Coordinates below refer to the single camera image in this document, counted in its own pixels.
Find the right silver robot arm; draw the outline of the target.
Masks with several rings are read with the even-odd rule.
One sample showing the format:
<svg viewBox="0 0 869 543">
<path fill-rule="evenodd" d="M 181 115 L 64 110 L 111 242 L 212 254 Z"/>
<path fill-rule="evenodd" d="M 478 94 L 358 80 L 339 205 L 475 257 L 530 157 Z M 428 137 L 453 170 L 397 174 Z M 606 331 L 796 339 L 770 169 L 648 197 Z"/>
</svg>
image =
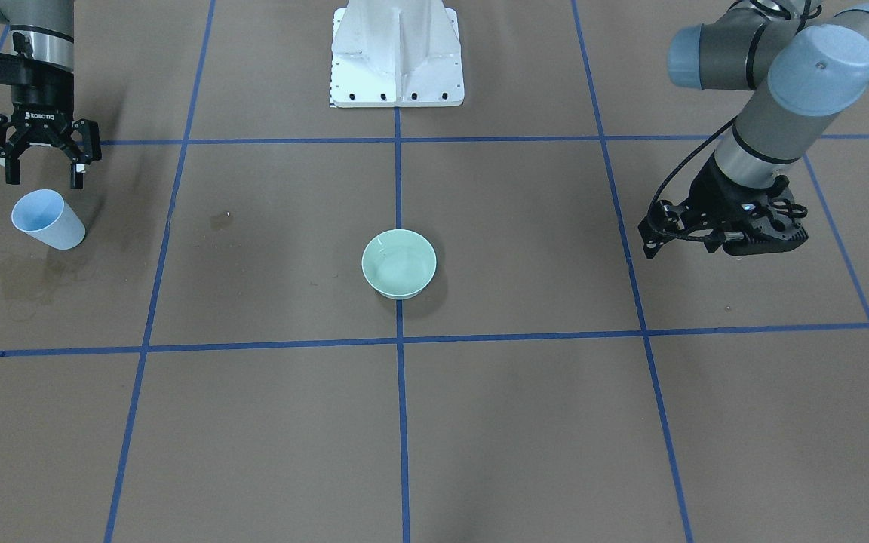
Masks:
<svg viewBox="0 0 869 543">
<path fill-rule="evenodd" d="M 0 1 L 8 50 L 0 52 L 0 86 L 11 90 L 0 113 L 0 165 L 5 182 L 21 182 L 20 157 L 32 146 L 55 148 L 69 161 L 69 185 L 84 186 L 101 159 L 96 121 L 75 117 L 75 2 Z"/>
</svg>

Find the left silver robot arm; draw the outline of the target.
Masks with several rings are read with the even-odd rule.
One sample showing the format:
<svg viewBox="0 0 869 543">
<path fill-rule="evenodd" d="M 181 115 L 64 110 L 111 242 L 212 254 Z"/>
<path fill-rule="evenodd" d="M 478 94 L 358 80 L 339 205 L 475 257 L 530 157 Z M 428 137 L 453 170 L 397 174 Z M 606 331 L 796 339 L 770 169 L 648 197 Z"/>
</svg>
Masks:
<svg viewBox="0 0 869 543">
<path fill-rule="evenodd" d="M 816 20 L 818 1 L 735 1 L 674 35 L 667 72 L 680 88 L 751 91 L 709 143 L 678 203 L 656 192 L 639 223 L 645 257 L 672 241 L 751 256 L 808 240 L 789 168 L 869 88 L 869 2 Z"/>
</svg>

